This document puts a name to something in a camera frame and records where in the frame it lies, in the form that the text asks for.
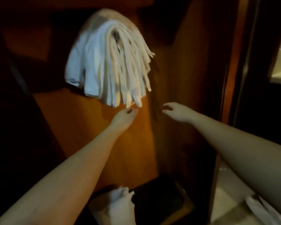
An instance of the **white tile floor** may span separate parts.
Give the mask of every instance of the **white tile floor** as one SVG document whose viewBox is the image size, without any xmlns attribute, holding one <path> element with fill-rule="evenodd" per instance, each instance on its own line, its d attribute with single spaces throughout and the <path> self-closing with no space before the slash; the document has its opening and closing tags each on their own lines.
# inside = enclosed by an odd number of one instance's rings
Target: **white tile floor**
<svg viewBox="0 0 281 225">
<path fill-rule="evenodd" d="M 244 203 L 244 198 L 253 194 L 254 192 L 223 164 L 217 180 L 212 224 L 262 225 Z"/>
</svg>

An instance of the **hand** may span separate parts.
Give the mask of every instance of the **hand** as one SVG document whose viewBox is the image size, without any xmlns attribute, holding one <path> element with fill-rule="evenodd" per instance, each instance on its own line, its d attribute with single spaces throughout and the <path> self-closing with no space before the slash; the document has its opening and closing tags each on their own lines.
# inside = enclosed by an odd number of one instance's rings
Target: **hand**
<svg viewBox="0 0 281 225">
<path fill-rule="evenodd" d="M 121 110 L 114 116 L 110 126 L 122 134 L 131 126 L 137 114 L 138 109 L 128 108 Z"/>
<path fill-rule="evenodd" d="M 163 113 L 179 122 L 189 122 L 194 110 L 177 102 L 168 102 L 163 106 L 169 106 L 173 110 L 162 110 Z"/>
</svg>

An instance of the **stack of towels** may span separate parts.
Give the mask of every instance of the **stack of towels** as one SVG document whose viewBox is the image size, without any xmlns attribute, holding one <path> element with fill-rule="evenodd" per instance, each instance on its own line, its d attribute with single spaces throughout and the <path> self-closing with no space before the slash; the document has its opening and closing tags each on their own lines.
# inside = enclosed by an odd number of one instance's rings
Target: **stack of towels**
<svg viewBox="0 0 281 225">
<path fill-rule="evenodd" d="M 112 107 L 127 108 L 151 91 L 150 51 L 137 27 L 117 11 L 102 9 L 83 25 L 66 65 L 67 83 Z"/>
</svg>

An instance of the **forearm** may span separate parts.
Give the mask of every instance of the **forearm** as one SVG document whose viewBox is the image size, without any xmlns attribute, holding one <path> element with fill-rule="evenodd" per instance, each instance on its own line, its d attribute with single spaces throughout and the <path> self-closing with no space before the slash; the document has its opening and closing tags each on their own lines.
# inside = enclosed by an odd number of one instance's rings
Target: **forearm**
<svg viewBox="0 0 281 225">
<path fill-rule="evenodd" d="M 188 119 L 258 194 L 281 212 L 281 145 L 193 112 Z"/>
<path fill-rule="evenodd" d="M 0 224 L 73 224 L 119 135 L 112 126 L 106 128 L 30 189 L 0 218 Z"/>
</svg>

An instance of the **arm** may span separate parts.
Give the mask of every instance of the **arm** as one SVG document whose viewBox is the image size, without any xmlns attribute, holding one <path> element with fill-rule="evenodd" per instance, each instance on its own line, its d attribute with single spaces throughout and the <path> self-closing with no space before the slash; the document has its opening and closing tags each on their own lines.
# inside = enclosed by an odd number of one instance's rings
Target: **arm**
<svg viewBox="0 0 281 225">
<path fill-rule="evenodd" d="M 116 139 L 138 110 L 116 114 L 92 142 L 52 170 L 3 216 L 0 224 L 74 224 L 90 198 Z"/>
<path fill-rule="evenodd" d="M 243 132 L 176 102 L 164 104 L 171 118 L 193 125 L 232 170 L 281 212 L 281 145 Z"/>
</svg>

